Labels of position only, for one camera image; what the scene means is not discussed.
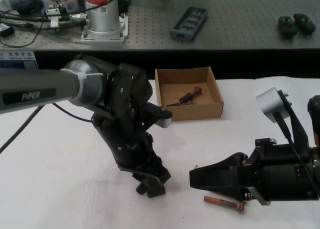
piper robot arm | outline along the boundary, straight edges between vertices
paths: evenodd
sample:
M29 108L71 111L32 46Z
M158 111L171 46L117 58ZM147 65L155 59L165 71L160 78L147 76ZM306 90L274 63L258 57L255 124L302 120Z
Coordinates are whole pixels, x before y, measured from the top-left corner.
M91 122L112 151L121 171L140 182L149 198L166 193L171 177L147 133L166 128L172 113L148 102L153 93L143 69L80 56L58 70L1 71L0 114L69 100L94 112Z
M272 88L257 96L262 112L277 123L288 144L277 145L271 138L255 140L255 149L248 157L238 152L229 158L189 172L192 188L228 195L238 201L258 200L261 205L272 201L318 200L320 195L320 96L309 100L314 139L299 122L288 94ZM290 117L293 140L285 118Z

cardboard box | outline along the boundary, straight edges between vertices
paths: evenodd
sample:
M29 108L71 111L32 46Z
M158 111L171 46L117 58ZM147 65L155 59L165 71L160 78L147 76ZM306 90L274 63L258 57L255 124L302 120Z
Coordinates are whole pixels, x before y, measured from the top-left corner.
M169 106L178 103L195 87L202 92L191 105ZM220 118L224 101L211 67L193 69L156 69L155 89L158 106L171 111L173 121Z

label sticker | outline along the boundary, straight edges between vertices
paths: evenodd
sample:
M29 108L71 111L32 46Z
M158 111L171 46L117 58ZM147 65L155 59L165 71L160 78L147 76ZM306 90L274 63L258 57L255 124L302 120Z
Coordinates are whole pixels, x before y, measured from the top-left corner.
M52 98L56 95L56 89L39 89L30 91L16 91L2 94L4 105L12 105L16 103L23 103L29 101L37 101L44 98Z
M85 8L86 9L94 8L96 6L105 4L106 2L107 0L85 0ZM92 11L98 12L98 13L108 13L107 5L93 9Z
M25 70L39 69L33 51L0 51L0 68Z

white table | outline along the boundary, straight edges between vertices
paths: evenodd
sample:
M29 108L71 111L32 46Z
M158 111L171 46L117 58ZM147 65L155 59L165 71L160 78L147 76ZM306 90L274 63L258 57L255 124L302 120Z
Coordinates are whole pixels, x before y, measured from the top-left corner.
M254 200L238 213L205 203L205 195L219 196L190 188L189 171L236 152L250 155L255 139L270 137L278 144L286 143L278 125L263 115L256 102L257 95L272 87L289 93L310 145L315 146L307 103L320 94L320 79L219 80L218 86L224 100L220 119L150 128L154 150L171 173L166 195L151 199L136 193L139 183L130 173L118 170L111 151L90 123L45 106L0 155L0 228L319 228L318 201L261 206ZM155 93L150 101L156 103ZM91 117L89 110L68 102L59 104L77 116ZM1 145L33 110L0 115ZM195 127L198 134L193 135Z

black cable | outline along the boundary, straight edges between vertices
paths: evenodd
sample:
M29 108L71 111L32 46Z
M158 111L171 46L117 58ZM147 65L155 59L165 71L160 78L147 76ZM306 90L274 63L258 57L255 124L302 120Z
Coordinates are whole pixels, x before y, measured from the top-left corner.
M10 22L3 22L3 23L8 25L8 26L27 29L27 30L36 30L37 29L37 28L26 26L25 24L14 24L14 23L10 23ZM87 24L86 21L79 21L79 22L75 22L75 23L70 22L70 25L60 25L59 27L42 27L41 31L53 31L53 30L61 30L61 29L70 29L70 28L75 28L75 27L81 27L81 26L84 26L86 24Z
M86 123L91 123L91 120L84 119L84 118L81 118L79 116L73 115L70 112L68 112L65 109L63 109L61 106L57 105L56 103L52 103L52 105L54 105L56 108L58 108L59 110L63 111L65 114L69 115L70 117L73 117L75 119L78 119L78 120L86 122Z
M6 16L3 15L1 18L7 19L7 20L14 20L14 21L25 21L25 22L34 22L34 23L41 23L42 19L41 18L27 18L27 17L20 17L20 16ZM50 22L50 19L45 18L44 22L48 23Z
M307 168L305 162L301 159L301 156L300 154L297 152L297 150L295 149L295 145L294 145L294 142L292 141L291 137L288 137L287 138L288 142L289 142L289 145L291 146L292 148L292 151L293 153L295 154L296 158L299 160L305 174L307 175L308 179L310 180L311 182L311 185L313 187L313 189L316 191L316 193L318 194L318 196L320 197L320 188L318 188L315 180L312 178L310 172L309 172L309 169Z
M7 12L11 12L11 11L16 10L16 9L17 9L17 8L12 8L12 9L8 10ZM2 13L2 14L0 15L0 23L1 23L2 16L5 15L5 14L6 14L6 12L4 12L4 13ZM43 27L43 25L44 25L44 22L45 22L45 21L44 21L44 15L41 14L41 16L42 16L41 25L40 25L37 33L35 34L33 40L32 40L30 43L24 44L24 45L10 45L10 44L6 44L6 43L2 42L2 41L1 41L1 36L0 36L0 44L2 44L2 45L4 45L4 46L7 46L7 47L11 47L11 48L24 48L24 47L30 46L32 43L35 42L35 40L37 39L37 37L38 37L38 35L40 34L40 32L41 32L41 30L42 30L42 27Z
M79 14L79 13L86 13L86 12L89 12L89 11L92 11L94 9L97 9L97 8L101 8L103 6L106 6L108 3L111 3L113 2L114 0L107 0L107 2L103 3L103 4L100 4L100 5L96 5L94 7L91 7L91 8L88 8L88 9L85 9L83 11L75 11L75 12L70 12L70 13L66 13L66 14L54 14L54 15L48 15L47 17L59 17L59 16L66 16L66 15L74 15L74 14ZM16 16L16 17L22 17L23 15L19 15L19 14L13 14L13 13L5 13L5 14L8 14L8 15L11 15L11 16Z
M5 144L0 148L0 154L19 136L19 134L28 126L32 119L40 112L44 105L39 106L32 112L32 114L27 118L27 120L20 126L20 128L6 141Z

